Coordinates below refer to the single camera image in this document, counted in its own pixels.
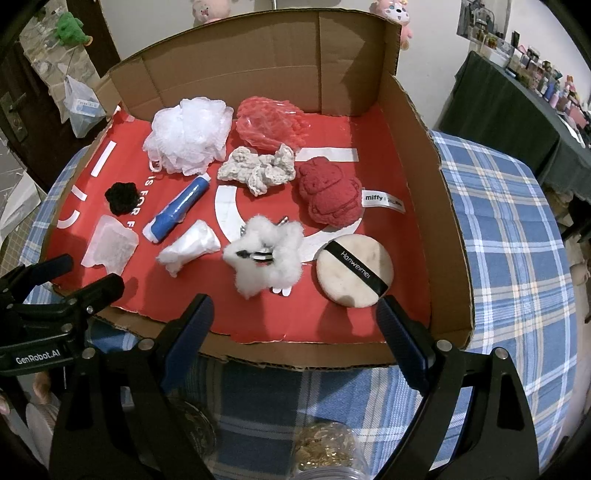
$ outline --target black ribbon strap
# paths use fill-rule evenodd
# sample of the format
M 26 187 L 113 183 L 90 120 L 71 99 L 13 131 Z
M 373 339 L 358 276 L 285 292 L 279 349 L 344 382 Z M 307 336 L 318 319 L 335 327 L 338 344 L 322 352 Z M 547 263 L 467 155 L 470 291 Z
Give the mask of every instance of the black ribbon strap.
M 357 275 L 363 283 L 376 292 L 378 297 L 381 297 L 388 291 L 389 287 L 384 281 L 340 243 L 332 240 L 324 249 Z

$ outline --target blue tube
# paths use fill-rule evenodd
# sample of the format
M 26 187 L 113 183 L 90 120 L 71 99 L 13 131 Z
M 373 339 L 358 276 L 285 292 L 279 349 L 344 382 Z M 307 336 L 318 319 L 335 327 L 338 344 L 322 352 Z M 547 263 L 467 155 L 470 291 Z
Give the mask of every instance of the blue tube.
M 159 244 L 177 223 L 185 218 L 189 209 L 195 205 L 203 194 L 209 188 L 211 177 L 204 173 L 195 178 L 187 188 L 179 193 L 164 210 L 154 217 L 154 219 L 144 227 L 142 233 L 144 237 L 154 244 Z

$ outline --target red loofah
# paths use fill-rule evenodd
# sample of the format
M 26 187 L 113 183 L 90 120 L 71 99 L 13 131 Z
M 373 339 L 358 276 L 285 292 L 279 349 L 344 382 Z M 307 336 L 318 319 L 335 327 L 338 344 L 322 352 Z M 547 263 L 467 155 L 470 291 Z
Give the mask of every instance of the red loofah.
M 355 223 L 363 214 L 361 182 L 345 177 L 335 163 L 316 157 L 297 170 L 300 196 L 308 202 L 312 220 L 335 228 Z
M 264 97 L 243 100 L 236 114 L 236 130 L 245 142 L 260 150 L 276 152 L 282 143 L 294 152 L 304 146 L 310 124 L 304 112 L 288 101 Z

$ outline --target metal screw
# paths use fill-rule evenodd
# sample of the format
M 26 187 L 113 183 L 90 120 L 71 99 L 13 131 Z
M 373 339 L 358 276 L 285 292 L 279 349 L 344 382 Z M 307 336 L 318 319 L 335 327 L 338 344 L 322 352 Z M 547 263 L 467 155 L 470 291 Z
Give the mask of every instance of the metal screw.
M 82 358 L 84 360 L 90 360 L 92 357 L 94 357 L 95 353 L 96 353 L 96 350 L 90 346 L 90 347 L 82 350 Z
M 502 347 L 495 348 L 495 355 L 501 360 L 507 360 L 509 358 L 509 352 Z
M 154 346 L 154 341 L 151 338 L 144 338 L 140 340 L 138 343 L 138 348 L 140 350 L 151 350 Z
M 437 348 L 442 352 L 449 352 L 453 347 L 453 345 L 447 340 L 438 340 L 436 345 Z

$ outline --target table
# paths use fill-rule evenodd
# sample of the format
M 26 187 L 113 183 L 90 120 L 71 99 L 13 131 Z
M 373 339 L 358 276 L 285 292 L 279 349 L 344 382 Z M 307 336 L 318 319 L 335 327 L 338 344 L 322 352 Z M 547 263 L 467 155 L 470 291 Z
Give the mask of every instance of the table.
M 544 99 L 473 51 L 456 75 L 439 128 L 519 158 L 540 184 L 591 203 L 591 151 Z
M 471 142 L 432 132 L 462 229 L 474 288 L 473 352 L 506 348 L 525 386 L 540 462 L 559 440 L 576 364 L 574 293 L 566 252 L 542 191 L 523 163 Z M 22 253 L 37 262 L 48 220 L 83 152 L 41 205 Z M 58 298 L 38 287 L 27 300 Z M 100 321 L 87 340 L 104 351 L 137 338 Z M 295 432 L 316 418 L 350 425 L 375 475 L 420 402 L 398 367 L 295 372 L 198 357 L 184 395 L 204 404 L 219 425 L 219 448 L 206 463 L 220 480 L 284 480 Z M 466 414 L 462 392 L 436 466 L 451 456 Z

